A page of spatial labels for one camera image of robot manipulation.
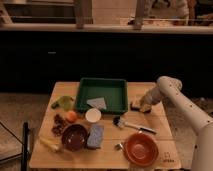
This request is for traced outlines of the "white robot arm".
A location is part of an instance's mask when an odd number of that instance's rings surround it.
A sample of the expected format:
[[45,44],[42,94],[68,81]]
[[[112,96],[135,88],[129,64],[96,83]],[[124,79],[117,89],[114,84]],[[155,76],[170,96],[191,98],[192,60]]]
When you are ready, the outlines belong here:
[[140,99],[140,107],[156,105],[167,97],[182,112],[197,135],[191,171],[213,171],[213,118],[182,92],[177,78],[160,76],[156,85]]

